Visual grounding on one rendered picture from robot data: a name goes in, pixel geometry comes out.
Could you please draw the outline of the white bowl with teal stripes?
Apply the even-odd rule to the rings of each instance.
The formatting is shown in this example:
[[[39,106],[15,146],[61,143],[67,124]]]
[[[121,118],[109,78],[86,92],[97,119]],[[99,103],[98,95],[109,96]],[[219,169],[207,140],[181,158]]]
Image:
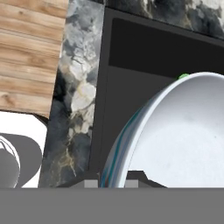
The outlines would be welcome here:
[[[101,187],[128,171],[167,188],[224,188],[224,75],[191,73],[147,101],[117,136]]]

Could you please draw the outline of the black sink basin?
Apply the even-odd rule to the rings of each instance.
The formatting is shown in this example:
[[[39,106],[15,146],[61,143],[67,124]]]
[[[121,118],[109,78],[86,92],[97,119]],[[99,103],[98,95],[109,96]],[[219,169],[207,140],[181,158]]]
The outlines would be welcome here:
[[[89,168],[108,187],[140,108],[180,74],[224,73],[224,40],[107,8]]]

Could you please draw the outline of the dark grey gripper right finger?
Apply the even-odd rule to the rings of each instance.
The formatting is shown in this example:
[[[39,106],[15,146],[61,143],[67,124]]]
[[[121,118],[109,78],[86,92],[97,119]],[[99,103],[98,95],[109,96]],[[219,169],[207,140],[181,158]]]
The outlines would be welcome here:
[[[128,171],[128,175],[125,181],[125,188],[164,188],[157,182],[147,179],[143,171]]]

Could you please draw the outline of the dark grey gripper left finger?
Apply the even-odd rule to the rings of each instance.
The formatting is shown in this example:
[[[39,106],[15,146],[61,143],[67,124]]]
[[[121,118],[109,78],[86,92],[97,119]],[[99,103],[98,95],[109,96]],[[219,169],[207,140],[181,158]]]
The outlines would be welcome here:
[[[99,173],[94,171],[86,171],[78,177],[59,185],[59,188],[98,188]]]

